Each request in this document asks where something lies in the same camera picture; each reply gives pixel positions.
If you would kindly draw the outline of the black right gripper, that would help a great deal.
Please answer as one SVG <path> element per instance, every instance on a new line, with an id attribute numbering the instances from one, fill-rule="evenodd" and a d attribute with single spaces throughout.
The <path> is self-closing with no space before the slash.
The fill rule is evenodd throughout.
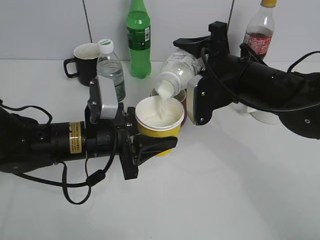
<path id="1" fill-rule="evenodd" d="M 197 86 L 196 126 L 207 124 L 215 110 L 231 103 L 246 103 L 237 89 L 242 62 L 230 54 L 227 26 L 225 22 L 215 21 L 208 25 L 208 36 L 173 41 L 175 47 L 202 58 L 204 63 L 204 69 L 198 73 L 202 79 Z"/>

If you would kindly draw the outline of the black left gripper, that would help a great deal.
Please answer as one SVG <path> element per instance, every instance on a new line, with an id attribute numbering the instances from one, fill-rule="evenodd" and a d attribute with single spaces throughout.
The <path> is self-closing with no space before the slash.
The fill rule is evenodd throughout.
<path id="1" fill-rule="evenodd" d="M 117 104 L 116 114 L 111 119 L 104 119 L 103 100 L 97 79 L 89 83 L 89 99 L 84 110 L 85 116 L 85 151 L 87 158 L 109 156 L 103 169 L 99 169 L 87 177 L 88 181 L 105 179 L 115 155 L 119 155 L 125 180 L 138 177 L 138 166 L 150 158 L 176 147 L 178 138 L 175 136 L 151 137 L 136 135 L 134 137 L 135 157 L 131 149 L 129 129 L 129 113 L 124 111 L 122 102 Z"/>

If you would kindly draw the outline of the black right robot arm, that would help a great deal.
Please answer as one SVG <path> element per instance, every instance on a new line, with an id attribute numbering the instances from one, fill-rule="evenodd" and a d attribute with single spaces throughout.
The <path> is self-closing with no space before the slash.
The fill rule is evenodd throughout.
<path id="1" fill-rule="evenodd" d="M 215 21 L 209 36 L 179 38 L 174 46 L 204 62 L 187 84 L 187 110 L 193 124 L 207 124 L 217 109 L 241 103 L 279 117 L 291 132 L 320 137 L 320 75 L 268 66 L 245 43 L 243 57 L 230 54 L 227 24 Z"/>

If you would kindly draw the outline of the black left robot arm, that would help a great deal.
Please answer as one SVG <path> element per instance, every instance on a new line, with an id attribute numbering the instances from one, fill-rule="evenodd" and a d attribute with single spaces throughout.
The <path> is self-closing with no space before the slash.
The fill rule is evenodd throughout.
<path id="1" fill-rule="evenodd" d="M 84 121 L 40 124 L 19 111 L 0 107 L 0 170 L 24 178 L 67 161 L 119 156 L 124 178 L 135 179 L 139 165 L 178 142 L 175 136 L 139 133 L 135 108 L 117 101 L 110 79 L 90 81 Z"/>

